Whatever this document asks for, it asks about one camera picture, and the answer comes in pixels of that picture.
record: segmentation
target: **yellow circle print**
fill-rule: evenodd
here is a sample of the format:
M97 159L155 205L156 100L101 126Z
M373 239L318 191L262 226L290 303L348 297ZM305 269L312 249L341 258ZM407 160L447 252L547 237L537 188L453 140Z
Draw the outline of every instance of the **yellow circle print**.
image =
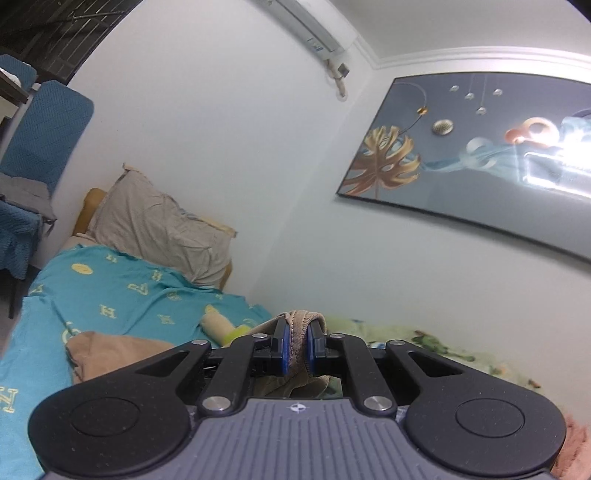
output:
M72 264L72 270L75 272L81 273L82 275L92 275L93 274L92 268L90 268L88 265L84 265L82 263Z

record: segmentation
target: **gray gripper base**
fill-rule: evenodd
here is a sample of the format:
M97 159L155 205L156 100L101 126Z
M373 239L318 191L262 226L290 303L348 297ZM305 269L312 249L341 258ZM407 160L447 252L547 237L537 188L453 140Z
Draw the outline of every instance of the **gray gripper base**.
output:
M391 419L365 417L348 399L252 398L206 419L165 465L137 480L459 480L427 460ZM549 473L535 480L551 480ZM50 473L44 480L64 480Z

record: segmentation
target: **teal blanket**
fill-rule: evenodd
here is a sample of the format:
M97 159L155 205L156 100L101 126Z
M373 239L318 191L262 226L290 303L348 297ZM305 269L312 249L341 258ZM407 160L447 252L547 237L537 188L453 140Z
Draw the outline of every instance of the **teal blanket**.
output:
M68 338L94 330L180 345L207 338L199 322L208 306L236 326L271 318L243 297L195 288L177 271L107 247L78 245L51 260L24 299L0 361L0 479L41 475L27 421L41 400L72 383L64 350Z

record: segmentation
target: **air conditioner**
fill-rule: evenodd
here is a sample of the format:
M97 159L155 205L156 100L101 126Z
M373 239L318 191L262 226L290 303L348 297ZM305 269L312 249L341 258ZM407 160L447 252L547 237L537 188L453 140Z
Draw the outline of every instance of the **air conditioner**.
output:
M328 0L258 0L321 60L332 60L359 36Z

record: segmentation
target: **pink towel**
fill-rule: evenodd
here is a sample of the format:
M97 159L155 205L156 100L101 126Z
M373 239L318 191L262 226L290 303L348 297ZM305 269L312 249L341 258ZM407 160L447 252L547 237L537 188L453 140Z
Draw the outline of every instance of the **pink towel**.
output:
M561 480L591 479L591 436L587 426L575 422L571 415L566 420L566 440L558 454L552 474Z

